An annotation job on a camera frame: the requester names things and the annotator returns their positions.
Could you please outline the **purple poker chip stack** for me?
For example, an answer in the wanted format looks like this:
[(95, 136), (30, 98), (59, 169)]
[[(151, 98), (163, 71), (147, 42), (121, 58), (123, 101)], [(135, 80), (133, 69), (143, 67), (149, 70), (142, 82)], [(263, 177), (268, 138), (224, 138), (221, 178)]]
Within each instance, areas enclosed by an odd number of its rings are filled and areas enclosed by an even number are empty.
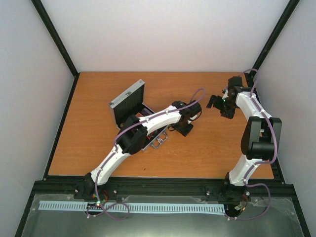
[(141, 111), (141, 114), (143, 116), (150, 116), (152, 114), (152, 112), (150, 110), (148, 110), (147, 108), (144, 108), (142, 111)]

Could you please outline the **playing card deck box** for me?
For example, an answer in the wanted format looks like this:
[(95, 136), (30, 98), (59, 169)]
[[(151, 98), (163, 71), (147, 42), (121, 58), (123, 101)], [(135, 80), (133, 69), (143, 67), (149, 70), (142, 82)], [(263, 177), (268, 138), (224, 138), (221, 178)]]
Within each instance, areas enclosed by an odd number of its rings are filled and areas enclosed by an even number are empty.
[(137, 113), (135, 116), (136, 116), (138, 119), (143, 117), (143, 115), (142, 115), (141, 113)]

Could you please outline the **aluminium poker case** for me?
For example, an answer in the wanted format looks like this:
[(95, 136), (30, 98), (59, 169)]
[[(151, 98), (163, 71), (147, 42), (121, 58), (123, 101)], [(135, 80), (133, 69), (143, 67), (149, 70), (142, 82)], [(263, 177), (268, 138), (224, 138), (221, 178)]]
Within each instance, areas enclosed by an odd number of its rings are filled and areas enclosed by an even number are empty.
[[(113, 122), (118, 129), (123, 126), (130, 115), (141, 113), (144, 108), (150, 110), (152, 114), (155, 113), (144, 103), (144, 90), (145, 82), (140, 79), (109, 103)], [(168, 139), (166, 129), (165, 126), (148, 135), (142, 150), (144, 151), (148, 147), (159, 148)]]

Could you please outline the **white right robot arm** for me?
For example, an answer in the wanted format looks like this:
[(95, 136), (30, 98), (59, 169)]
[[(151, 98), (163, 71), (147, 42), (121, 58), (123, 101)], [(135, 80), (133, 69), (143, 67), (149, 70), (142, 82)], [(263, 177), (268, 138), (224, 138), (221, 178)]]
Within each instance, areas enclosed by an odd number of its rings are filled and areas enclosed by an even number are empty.
[(263, 108), (249, 87), (228, 87), (223, 96), (212, 95), (206, 107), (217, 108), (221, 116), (228, 119), (232, 119), (235, 110), (240, 109), (247, 120), (240, 142), (242, 155), (225, 176), (221, 188), (222, 196), (227, 199), (241, 196), (254, 171), (276, 160), (282, 121)]

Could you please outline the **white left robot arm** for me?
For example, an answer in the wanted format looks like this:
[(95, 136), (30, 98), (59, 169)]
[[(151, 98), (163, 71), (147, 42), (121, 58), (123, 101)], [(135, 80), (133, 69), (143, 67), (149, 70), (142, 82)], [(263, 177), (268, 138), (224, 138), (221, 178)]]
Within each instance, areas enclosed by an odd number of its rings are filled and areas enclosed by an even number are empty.
[(97, 168), (85, 175), (83, 192), (93, 199), (99, 198), (103, 192), (102, 185), (107, 183), (111, 174), (127, 157), (143, 149), (150, 134), (171, 125), (186, 135), (193, 128), (191, 122), (200, 112), (201, 106), (196, 100), (189, 104), (175, 101), (166, 109), (149, 116), (129, 116), (114, 139), (110, 153)]

